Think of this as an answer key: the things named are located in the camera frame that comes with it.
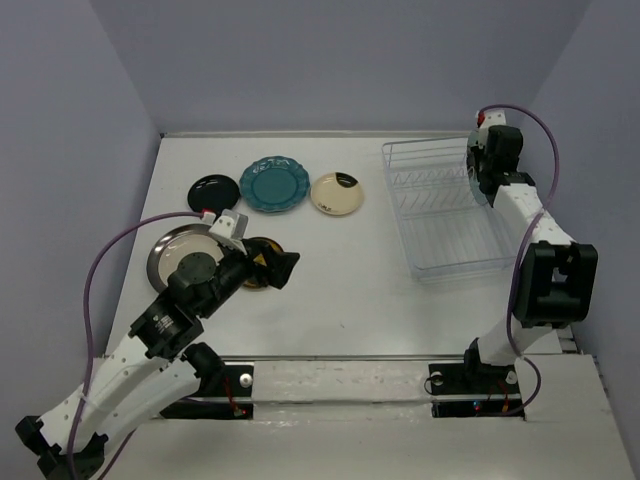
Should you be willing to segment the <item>light blue flower plate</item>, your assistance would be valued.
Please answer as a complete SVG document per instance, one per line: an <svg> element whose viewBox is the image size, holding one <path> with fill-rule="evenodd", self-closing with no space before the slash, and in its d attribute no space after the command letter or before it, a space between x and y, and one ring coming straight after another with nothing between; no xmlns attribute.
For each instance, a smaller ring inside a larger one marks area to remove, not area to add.
<svg viewBox="0 0 640 480"><path fill-rule="evenodd" d="M479 163L476 159L477 153L482 154L482 148L478 141L478 132L473 130L467 139L466 171L473 198L478 205L484 206L488 204L488 199L480 190L480 181L478 179Z"/></svg>

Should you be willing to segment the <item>yellow amber plate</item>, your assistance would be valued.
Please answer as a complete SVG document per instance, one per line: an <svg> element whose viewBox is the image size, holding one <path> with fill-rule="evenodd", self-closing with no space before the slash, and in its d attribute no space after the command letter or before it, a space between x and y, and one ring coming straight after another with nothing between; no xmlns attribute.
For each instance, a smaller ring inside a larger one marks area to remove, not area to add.
<svg viewBox="0 0 640 480"><path fill-rule="evenodd" d="M273 239L270 239L268 237L261 237L261 236L256 236L256 237L251 237L251 240L256 241L256 242L262 242L264 244L268 244L270 245L276 252L283 252L283 248L282 246L276 242ZM254 258L254 261L258 264L263 265L264 264L264 258L262 255L258 255L257 257ZM244 282L243 287L248 289L248 290L254 290L254 291L258 291L258 290L263 290L266 288L265 285L260 284L255 278L249 279L247 281Z"/></svg>

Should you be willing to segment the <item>teal scalloped plate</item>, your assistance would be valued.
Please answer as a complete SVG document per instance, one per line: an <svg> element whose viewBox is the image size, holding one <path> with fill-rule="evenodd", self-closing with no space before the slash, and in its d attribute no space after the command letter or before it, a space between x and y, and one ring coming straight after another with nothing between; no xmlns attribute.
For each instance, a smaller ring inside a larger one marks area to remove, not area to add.
<svg viewBox="0 0 640 480"><path fill-rule="evenodd" d="M239 190L247 205L263 213L286 212L299 205L311 188L302 164L286 156L253 162L242 173Z"/></svg>

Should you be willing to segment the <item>white wire dish rack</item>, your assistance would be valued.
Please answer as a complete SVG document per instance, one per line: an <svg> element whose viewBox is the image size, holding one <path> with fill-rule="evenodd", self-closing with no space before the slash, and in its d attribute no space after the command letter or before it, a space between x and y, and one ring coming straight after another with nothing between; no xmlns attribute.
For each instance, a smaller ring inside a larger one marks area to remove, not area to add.
<svg viewBox="0 0 640 480"><path fill-rule="evenodd" d="M449 136L382 145L384 176L411 276L436 281L513 265L518 241L502 217L476 199L467 139Z"/></svg>

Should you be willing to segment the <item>cream and black plate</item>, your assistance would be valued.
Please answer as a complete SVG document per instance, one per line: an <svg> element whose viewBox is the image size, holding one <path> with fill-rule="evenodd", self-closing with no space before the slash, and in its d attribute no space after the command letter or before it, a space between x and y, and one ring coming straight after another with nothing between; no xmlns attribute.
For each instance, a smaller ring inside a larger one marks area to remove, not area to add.
<svg viewBox="0 0 640 480"><path fill-rule="evenodd" d="M365 195L355 177L344 172L331 172L312 184L310 198L321 212L331 216L345 216L363 205Z"/></svg>

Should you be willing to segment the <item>small black plate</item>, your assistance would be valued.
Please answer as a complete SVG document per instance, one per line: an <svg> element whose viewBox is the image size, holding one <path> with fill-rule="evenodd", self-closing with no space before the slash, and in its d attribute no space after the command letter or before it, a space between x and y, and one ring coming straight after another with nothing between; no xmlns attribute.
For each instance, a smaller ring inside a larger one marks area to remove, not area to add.
<svg viewBox="0 0 640 480"><path fill-rule="evenodd" d="M189 189L187 203L194 212L204 210L217 214L233 209L240 200L239 186L232 178L222 174L207 175Z"/></svg>

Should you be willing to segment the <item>silver grey plate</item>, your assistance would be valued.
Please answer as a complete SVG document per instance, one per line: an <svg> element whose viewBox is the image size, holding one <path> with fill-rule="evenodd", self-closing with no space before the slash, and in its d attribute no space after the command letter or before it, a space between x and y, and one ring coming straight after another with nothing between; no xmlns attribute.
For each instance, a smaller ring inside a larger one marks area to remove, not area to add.
<svg viewBox="0 0 640 480"><path fill-rule="evenodd" d="M218 243L209 236L206 224L188 224L164 234L152 247L146 262L147 279L161 293L180 261L192 253L206 253L216 262L223 258Z"/></svg>

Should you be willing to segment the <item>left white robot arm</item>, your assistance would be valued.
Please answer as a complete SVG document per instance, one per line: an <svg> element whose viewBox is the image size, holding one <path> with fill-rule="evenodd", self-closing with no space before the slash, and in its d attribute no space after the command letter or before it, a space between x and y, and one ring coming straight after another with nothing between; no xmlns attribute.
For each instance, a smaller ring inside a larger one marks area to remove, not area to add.
<svg viewBox="0 0 640 480"><path fill-rule="evenodd" d="M224 363L198 339L203 320L248 280L283 288L299 259L253 239L220 259L205 252L183 257L89 387L18 423L16 432L44 477L89 479L117 444L161 410L195 392L215 392Z"/></svg>

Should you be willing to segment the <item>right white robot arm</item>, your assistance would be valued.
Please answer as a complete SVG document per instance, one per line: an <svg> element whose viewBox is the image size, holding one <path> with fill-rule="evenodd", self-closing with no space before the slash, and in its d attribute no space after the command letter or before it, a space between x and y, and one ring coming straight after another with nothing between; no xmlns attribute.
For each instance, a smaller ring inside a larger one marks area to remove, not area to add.
<svg viewBox="0 0 640 480"><path fill-rule="evenodd" d="M532 177L518 169L524 139L508 125L483 123L467 144L476 196L520 241L506 315L475 339L460 368L462 384L482 392L540 338L583 321L589 311L598 253L567 234L548 213Z"/></svg>

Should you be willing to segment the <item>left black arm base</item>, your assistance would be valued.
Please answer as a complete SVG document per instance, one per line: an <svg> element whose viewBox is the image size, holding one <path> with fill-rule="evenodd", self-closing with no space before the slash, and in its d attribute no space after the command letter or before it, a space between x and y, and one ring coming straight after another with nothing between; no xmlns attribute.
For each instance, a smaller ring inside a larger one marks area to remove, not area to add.
<svg viewBox="0 0 640 480"><path fill-rule="evenodd" d="M252 420L253 377L252 363L227 363L217 383L203 384L194 394L166 407L159 417L167 420Z"/></svg>

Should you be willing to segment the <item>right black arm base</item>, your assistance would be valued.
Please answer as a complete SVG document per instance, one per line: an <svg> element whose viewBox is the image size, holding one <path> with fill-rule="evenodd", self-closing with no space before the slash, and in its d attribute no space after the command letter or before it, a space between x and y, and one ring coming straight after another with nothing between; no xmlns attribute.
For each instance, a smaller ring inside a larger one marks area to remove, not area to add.
<svg viewBox="0 0 640 480"><path fill-rule="evenodd" d="M524 417L513 366L471 372L463 363L432 363L423 388L434 418Z"/></svg>

